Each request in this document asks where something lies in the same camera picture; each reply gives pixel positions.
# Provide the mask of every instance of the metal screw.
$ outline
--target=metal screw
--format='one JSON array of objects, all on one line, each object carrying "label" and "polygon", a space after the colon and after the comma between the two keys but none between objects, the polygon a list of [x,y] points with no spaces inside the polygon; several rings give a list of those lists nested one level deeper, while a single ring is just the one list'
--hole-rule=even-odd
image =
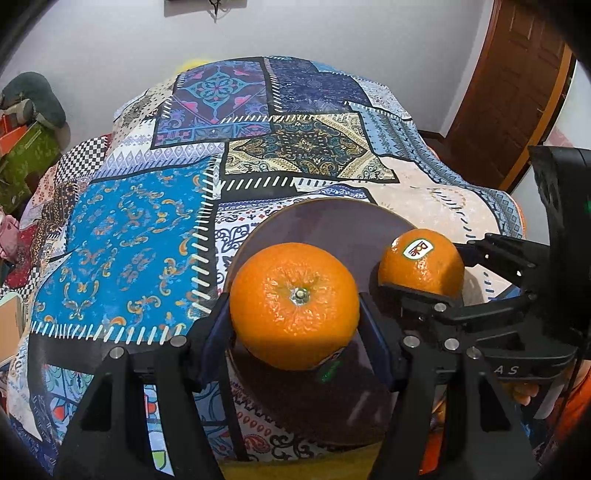
[{"label": "metal screw", "polygon": [[416,348],[421,344],[421,340],[419,340],[418,337],[415,337],[414,335],[407,335],[404,337],[402,342],[409,348]]},{"label": "metal screw", "polygon": [[460,342],[457,340],[457,338],[448,338],[443,346],[453,352],[458,349]]},{"label": "metal screw", "polygon": [[473,360],[478,360],[482,356],[482,352],[475,346],[471,346],[466,350],[466,355]]},{"label": "metal screw", "polygon": [[123,350],[122,346],[116,346],[115,348],[111,349],[111,351],[109,352],[109,356],[111,358],[114,358],[115,360],[117,360],[117,359],[121,358],[124,353],[125,353],[125,350]]},{"label": "metal screw", "polygon": [[184,335],[175,335],[170,339],[170,344],[176,348],[183,346],[185,343],[187,343],[187,337]]}]

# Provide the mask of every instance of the paisley pattern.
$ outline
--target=paisley pattern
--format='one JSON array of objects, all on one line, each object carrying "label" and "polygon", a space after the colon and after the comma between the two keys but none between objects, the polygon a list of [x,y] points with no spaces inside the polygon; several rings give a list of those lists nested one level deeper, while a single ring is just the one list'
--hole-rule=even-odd
[{"label": "paisley pattern", "polygon": [[293,171],[334,179],[398,181],[370,150],[355,113],[289,115],[273,133],[230,144],[226,174]]},{"label": "paisley pattern", "polygon": [[205,166],[91,184],[72,213],[72,255],[39,292],[33,322],[59,336],[128,343],[186,333],[201,316],[191,305],[187,243]]},{"label": "paisley pattern", "polygon": [[319,72],[308,60],[271,57],[265,65],[273,89],[274,107],[284,113],[348,112],[345,102],[371,105],[359,84],[348,75]]}]

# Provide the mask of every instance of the pink object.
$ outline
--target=pink object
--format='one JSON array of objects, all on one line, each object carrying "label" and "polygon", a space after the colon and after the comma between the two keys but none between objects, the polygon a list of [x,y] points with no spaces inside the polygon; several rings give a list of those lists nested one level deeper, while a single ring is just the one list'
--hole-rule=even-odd
[{"label": "pink object", "polygon": [[0,209],[0,258],[17,263],[18,221]]}]

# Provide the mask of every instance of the cardboard box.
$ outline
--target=cardboard box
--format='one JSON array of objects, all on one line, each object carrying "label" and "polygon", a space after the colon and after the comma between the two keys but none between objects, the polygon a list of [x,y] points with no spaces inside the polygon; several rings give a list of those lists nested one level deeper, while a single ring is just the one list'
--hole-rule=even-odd
[{"label": "cardboard box", "polygon": [[0,299],[0,368],[16,354],[23,330],[21,298],[14,292],[7,293]]}]

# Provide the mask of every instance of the fruit sticker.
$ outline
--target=fruit sticker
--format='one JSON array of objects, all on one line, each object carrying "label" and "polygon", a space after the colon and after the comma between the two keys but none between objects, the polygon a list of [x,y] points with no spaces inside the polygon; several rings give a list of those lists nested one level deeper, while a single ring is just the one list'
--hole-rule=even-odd
[{"label": "fruit sticker", "polygon": [[427,255],[434,248],[435,247],[433,247],[433,244],[431,242],[425,240],[424,238],[419,238],[414,242],[410,243],[410,245],[404,249],[404,252],[402,254],[410,260],[419,260],[420,258]]}]

